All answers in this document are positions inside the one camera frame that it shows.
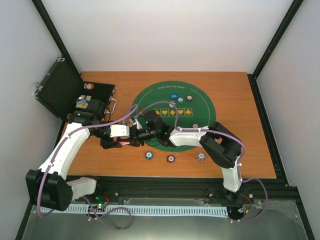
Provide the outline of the red playing card deck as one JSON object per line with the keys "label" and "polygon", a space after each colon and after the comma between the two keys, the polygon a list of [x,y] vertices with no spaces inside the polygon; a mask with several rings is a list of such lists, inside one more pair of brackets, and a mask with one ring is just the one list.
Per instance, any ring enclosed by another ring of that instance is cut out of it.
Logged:
{"label": "red playing card deck", "polygon": [[113,145],[117,148],[125,145],[132,145],[135,141],[130,136],[116,136],[111,138]]}

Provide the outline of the blue 50 chip stack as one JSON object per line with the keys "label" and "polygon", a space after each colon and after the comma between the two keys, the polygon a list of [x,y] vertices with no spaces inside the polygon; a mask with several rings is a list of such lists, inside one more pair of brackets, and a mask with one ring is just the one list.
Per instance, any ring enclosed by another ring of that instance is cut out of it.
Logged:
{"label": "blue 50 chip stack", "polygon": [[147,160],[152,160],[154,158],[154,154],[152,151],[146,151],[144,156]]}

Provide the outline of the white blue 10 chip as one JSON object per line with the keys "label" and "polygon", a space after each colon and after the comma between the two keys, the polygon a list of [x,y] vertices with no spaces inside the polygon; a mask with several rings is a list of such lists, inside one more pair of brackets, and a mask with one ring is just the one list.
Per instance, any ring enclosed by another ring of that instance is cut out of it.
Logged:
{"label": "white blue 10 chip", "polygon": [[168,106],[169,106],[170,108],[175,108],[175,107],[176,107],[176,104],[175,104],[174,101],[170,101],[169,104],[168,104]]}

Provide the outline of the blue small blind button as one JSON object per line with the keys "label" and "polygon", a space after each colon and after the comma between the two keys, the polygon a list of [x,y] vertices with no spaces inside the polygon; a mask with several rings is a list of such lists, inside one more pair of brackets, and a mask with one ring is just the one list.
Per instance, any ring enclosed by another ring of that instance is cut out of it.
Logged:
{"label": "blue small blind button", "polygon": [[173,92],[169,95],[169,97],[171,100],[177,100],[179,98],[179,95]]}

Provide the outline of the brown 100 chip stack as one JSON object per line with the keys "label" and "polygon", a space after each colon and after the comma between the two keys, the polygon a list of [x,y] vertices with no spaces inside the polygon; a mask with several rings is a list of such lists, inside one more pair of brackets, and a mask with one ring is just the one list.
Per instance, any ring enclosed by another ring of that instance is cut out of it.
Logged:
{"label": "brown 100 chip stack", "polygon": [[176,158],[175,158],[174,155],[168,155],[168,156],[166,157],[166,161],[167,161],[168,163],[173,163],[175,160],[176,160]]}

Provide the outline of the purple white chip stack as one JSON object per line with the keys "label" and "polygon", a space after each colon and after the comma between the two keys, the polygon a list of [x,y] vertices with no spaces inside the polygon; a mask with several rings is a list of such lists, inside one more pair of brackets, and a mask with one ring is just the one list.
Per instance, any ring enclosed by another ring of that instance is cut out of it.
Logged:
{"label": "purple white chip stack", "polygon": [[206,159],[206,154],[204,152],[198,152],[195,158],[197,161],[204,161]]}

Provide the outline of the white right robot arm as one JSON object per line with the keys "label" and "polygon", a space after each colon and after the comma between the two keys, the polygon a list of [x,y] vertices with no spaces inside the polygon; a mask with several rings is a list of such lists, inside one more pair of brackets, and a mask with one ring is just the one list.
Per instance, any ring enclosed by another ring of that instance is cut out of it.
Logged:
{"label": "white right robot arm", "polygon": [[234,203],[241,195],[241,160],[247,149],[243,142],[219,122],[200,128],[184,128],[167,125],[154,111],[142,114],[144,124],[138,121],[140,114],[131,117],[130,137],[138,145],[157,140],[165,148],[201,147],[213,162],[221,167],[224,198]]}

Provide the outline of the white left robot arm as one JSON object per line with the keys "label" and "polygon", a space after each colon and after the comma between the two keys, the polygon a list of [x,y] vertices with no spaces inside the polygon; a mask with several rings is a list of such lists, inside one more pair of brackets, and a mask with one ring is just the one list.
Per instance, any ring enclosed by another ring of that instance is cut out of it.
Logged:
{"label": "white left robot arm", "polygon": [[25,177],[30,201],[40,217],[44,216],[41,208],[65,211],[72,201],[83,196],[87,195],[95,202],[103,198],[104,188],[95,179],[81,177],[66,181],[67,173],[81,146],[91,136],[111,141],[115,137],[129,136],[129,127],[119,122],[126,120],[137,108],[137,104],[132,105],[127,114],[111,122],[91,113],[73,115],[47,160],[37,170],[29,170]]}

